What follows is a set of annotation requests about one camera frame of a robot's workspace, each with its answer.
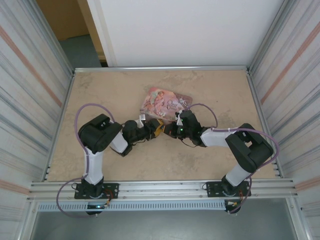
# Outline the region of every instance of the gray floor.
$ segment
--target gray floor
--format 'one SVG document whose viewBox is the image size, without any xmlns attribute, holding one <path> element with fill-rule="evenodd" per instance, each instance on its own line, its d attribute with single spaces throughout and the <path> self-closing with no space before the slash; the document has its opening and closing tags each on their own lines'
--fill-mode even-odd
<svg viewBox="0 0 320 240">
<path fill-rule="evenodd" d="M 90 35 L 71 37 L 59 43 L 74 68 L 101 68 Z"/>
<path fill-rule="evenodd" d="M 103 212 L 74 219 L 37 216 L 33 240 L 295 240 L 284 199 L 249 199 L 238 216 L 221 210 Z"/>
</svg>

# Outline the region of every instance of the corrugated metal wall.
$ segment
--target corrugated metal wall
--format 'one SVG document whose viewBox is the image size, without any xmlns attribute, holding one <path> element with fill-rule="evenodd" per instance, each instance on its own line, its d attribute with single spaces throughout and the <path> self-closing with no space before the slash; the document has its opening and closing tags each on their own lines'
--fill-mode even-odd
<svg viewBox="0 0 320 240">
<path fill-rule="evenodd" d="M 293 178 L 313 236 L 320 239 L 320 0 L 295 1 L 253 82 L 285 177 Z"/>
<path fill-rule="evenodd" d="M 0 239 L 13 239 L 41 181 L 72 79 L 34 1 L 0 2 Z"/>
</svg>

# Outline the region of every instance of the beige tabletop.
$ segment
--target beige tabletop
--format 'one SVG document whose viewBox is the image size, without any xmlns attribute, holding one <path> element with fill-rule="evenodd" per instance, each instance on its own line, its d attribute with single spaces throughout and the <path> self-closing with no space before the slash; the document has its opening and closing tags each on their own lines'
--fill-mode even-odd
<svg viewBox="0 0 320 240">
<path fill-rule="evenodd" d="M 139 110 L 150 87 L 158 87 L 193 98 L 216 113 L 219 128 L 250 123 L 261 130 L 258 114 L 243 70 L 234 71 L 132 71 L 77 73 L 62 122 L 49 181 L 65 181 L 84 173 L 84 153 L 76 140 L 74 119 L 84 104 L 97 103 L 108 108 L 118 123 L 139 118 Z M 202 126 L 215 124 L 212 114 L 202 106 L 191 109 Z M 78 125 L 104 110 L 89 106 L 80 114 Z M 109 181 L 203 180 L 221 179 L 237 163 L 228 147 L 195 147 L 161 134 L 137 144 L 126 157 L 107 148 L 103 156 L 103 175 Z M 274 178 L 267 165 L 255 178 Z"/>
</svg>

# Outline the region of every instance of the white wall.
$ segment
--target white wall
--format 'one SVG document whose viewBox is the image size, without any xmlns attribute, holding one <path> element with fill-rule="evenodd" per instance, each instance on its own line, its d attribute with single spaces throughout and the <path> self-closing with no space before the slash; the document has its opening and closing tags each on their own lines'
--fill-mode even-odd
<svg viewBox="0 0 320 240">
<path fill-rule="evenodd" d="M 88 0 L 111 67 L 248 65 L 283 0 Z"/>
</svg>

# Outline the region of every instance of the orange stripe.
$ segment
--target orange stripe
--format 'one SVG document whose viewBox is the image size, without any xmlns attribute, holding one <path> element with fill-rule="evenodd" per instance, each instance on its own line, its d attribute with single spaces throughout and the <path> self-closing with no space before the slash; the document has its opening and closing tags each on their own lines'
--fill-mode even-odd
<svg viewBox="0 0 320 240">
<path fill-rule="evenodd" d="M 9 190 L 9 191 L 16 192 L 19 194 L 25 194 L 25 195 L 29 194 L 29 189 L 27 189 L 23 186 L 13 184 L 8 181 L 4 181 L 4 180 L 0 180 L 0 189 Z"/>
<path fill-rule="evenodd" d="M 6 42 L 6 44 L 8 44 L 8 46 L 12 49 L 12 51 L 14 51 L 14 53 L 18 56 L 18 58 L 25 65 L 25 67 L 30 71 L 30 73 L 32 73 L 32 75 L 39 81 L 39 83 L 43 86 L 46 92 L 53 98 L 56 104 L 58 104 L 59 107 L 61 107 L 62 102 L 54 94 L 54 92 L 50 89 L 50 87 L 45 83 L 45 81 L 41 78 L 41 76 L 39 75 L 37 70 L 34 68 L 34 66 L 32 66 L 32 64 L 25 57 L 25 55 L 19 50 L 17 45 L 12 41 L 12 39 L 9 37 L 6 31 L 2 28 L 2 26 L 0 26 L 0 35 L 2 39 Z"/>
<path fill-rule="evenodd" d="M 297 59 L 301 56 L 301 54 L 304 53 L 304 51 L 307 49 L 307 47 L 311 44 L 311 42 L 316 38 L 318 33 L 320 32 L 320 22 L 315 26 L 315 28 L 312 30 L 312 32 L 309 34 L 309 36 L 305 39 L 305 41 L 302 43 L 296 54 L 293 56 L 291 61 L 287 64 L 287 66 L 282 70 L 280 75 L 276 78 L 274 83 L 271 85 L 269 90 L 266 92 L 266 94 L 261 99 L 261 104 L 264 104 L 267 97 L 271 94 L 271 92 L 275 89 L 275 87 L 280 83 L 280 81 L 284 78 L 284 76 L 287 74 L 289 69 L 293 66 L 293 64 L 297 61 Z"/>
<path fill-rule="evenodd" d="M 320 176 L 314 177 L 310 180 L 303 181 L 297 185 L 295 185 L 295 189 L 297 191 L 307 190 L 316 186 L 320 186 Z"/>
</svg>

